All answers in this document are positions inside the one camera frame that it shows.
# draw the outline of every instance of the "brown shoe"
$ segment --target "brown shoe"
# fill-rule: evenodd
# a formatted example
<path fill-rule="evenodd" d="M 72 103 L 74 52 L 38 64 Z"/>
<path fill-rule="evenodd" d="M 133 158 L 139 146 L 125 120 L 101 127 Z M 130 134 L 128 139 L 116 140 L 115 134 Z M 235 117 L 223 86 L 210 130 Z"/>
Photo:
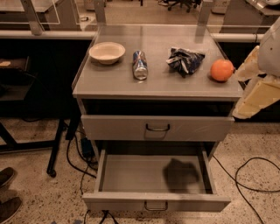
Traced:
<path fill-rule="evenodd" d="M 7 185 L 9 181 L 12 180 L 14 175 L 15 171 L 11 167 L 5 168 L 0 171 L 0 187 Z"/>
<path fill-rule="evenodd" d="M 22 205 L 19 197 L 12 198 L 0 204 L 0 224 L 10 220 Z"/>

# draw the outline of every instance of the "can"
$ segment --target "can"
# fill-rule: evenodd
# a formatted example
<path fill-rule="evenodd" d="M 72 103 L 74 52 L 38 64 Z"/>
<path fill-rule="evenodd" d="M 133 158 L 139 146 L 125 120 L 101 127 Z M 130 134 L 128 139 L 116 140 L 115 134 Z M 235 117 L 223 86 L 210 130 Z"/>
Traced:
<path fill-rule="evenodd" d="M 133 75 L 140 81 L 147 79 L 148 67 L 145 53 L 143 51 L 135 51 L 133 53 Z"/>

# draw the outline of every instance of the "drawer handle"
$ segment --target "drawer handle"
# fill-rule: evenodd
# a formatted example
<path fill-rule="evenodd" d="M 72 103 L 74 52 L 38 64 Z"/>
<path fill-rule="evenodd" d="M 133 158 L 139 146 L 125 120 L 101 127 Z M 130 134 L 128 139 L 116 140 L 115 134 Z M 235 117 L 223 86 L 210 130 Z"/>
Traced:
<path fill-rule="evenodd" d="M 170 130 L 170 124 L 167 125 L 166 129 L 152 129 L 152 128 L 149 128 L 149 124 L 146 123 L 146 129 L 150 130 L 150 131 L 167 131 L 167 130 Z"/>
<path fill-rule="evenodd" d="M 145 201 L 144 202 L 144 207 L 147 211 L 151 211 L 151 212 L 154 212 L 154 211 L 166 211 L 168 209 L 168 202 L 166 201 L 165 202 L 165 207 L 162 207 L 162 208 L 150 208 L 148 207 L 148 202 Z"/>

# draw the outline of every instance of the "crumpled chip bag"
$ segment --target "crumpled chip bag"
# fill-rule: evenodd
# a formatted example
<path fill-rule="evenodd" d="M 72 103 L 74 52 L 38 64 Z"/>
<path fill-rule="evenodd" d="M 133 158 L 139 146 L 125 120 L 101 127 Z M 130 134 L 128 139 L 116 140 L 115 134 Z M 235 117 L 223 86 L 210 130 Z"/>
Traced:
<path fill-rule="evenodd" d="M 188 49 L 173 47 L 171 56 L 166 61 L 167 64 L 177 70 L 182 77 L 194 74 L 205 58 L 205 54 L 201 52 L 192 52 Z"/>

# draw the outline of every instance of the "office chair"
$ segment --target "office chair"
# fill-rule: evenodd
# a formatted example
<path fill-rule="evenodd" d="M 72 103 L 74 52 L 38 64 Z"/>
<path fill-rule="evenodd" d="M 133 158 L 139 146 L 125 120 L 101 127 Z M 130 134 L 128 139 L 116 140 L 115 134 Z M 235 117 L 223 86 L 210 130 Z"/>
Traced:
<path fill-rule="evenodd" d="M 182 6 L 184 4 L 187 7 L 186 12 L 190 12 L 192 6 L 193 6 L 194 9 L 196 9 L 196 7 L 198 5 L 200 5 L 200 3 L 201 3 L 201 0 L 176 0 L 175 3 L 168 6 L 168 11 L 171 11 L 172 7 L 176 4 L 180 4 L 180 8 L 182 8 Z"/>

